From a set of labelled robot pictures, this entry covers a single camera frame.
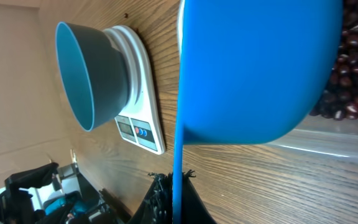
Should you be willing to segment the blue plastic measuring scoop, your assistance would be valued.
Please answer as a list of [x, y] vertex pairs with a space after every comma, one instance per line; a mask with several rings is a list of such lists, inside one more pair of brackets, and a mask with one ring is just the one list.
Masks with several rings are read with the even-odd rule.
[[336, 0], [180, 3], [174, 223], [183, 216], [183, 146], [265, 144], [294, 129], [329, 79], [342, 10]]

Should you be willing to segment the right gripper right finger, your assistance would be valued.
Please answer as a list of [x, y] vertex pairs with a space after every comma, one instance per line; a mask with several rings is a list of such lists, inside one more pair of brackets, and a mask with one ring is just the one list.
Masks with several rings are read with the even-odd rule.
[[203, 201], [191, 183], [195, 177], [193, 170], [183, 174], [182, 196], [181, 196], [181, 222], [183, 224], [216, 224], [209, 214]]

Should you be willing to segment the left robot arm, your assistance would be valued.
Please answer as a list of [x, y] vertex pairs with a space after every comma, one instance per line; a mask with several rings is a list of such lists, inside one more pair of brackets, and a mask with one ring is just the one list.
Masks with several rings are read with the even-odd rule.
[[0, 223], [119, 223], [75, 164], [51, 162], [10, 175], [0, 189]]

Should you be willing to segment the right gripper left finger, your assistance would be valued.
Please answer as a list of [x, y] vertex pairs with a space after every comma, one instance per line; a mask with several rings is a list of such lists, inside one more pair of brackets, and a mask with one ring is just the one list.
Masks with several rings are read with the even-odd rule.
[[153, 178], [141, 205], [127, 224], [172, 224], [172, 174], [148, 174]]

